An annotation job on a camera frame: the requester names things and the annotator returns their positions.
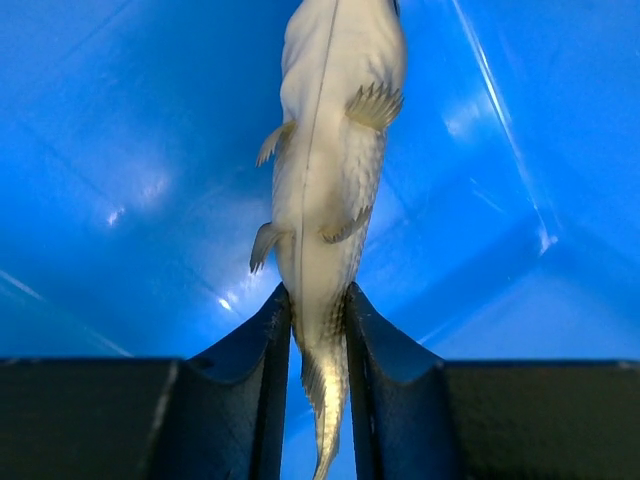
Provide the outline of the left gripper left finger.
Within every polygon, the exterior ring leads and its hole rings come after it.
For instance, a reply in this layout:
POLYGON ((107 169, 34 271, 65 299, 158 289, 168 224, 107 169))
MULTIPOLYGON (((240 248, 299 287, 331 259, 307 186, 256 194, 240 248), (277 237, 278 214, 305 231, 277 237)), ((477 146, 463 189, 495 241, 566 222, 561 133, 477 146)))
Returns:
POLYGON ((276 479, 290 314, 277 287, 194 357, 5 358, 5 479, 276 479))

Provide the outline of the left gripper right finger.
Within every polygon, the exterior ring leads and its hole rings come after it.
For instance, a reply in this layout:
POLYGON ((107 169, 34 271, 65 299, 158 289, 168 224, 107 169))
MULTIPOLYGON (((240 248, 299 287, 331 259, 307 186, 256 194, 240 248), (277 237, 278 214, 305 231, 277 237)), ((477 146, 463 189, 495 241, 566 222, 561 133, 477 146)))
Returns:
POLYGON ((351 285, 345 307, 361 479, 635 479, 639 365, 446 360, 351 285))

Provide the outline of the grey toy fish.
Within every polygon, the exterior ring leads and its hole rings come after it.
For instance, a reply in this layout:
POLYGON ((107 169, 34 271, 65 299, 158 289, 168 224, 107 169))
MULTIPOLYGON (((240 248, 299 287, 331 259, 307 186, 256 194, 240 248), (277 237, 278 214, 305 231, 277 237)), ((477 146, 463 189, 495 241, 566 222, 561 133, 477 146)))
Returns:
POLYGON ((387 145, 404 103, 407 45, 394 1, 304 1, 285 31, 283 120, 257 160, 272 161, 271 219, 249 265, 274 254, 288 294, 301 381, 324 479, 349 388, 347 290, 359 268, 387 145))

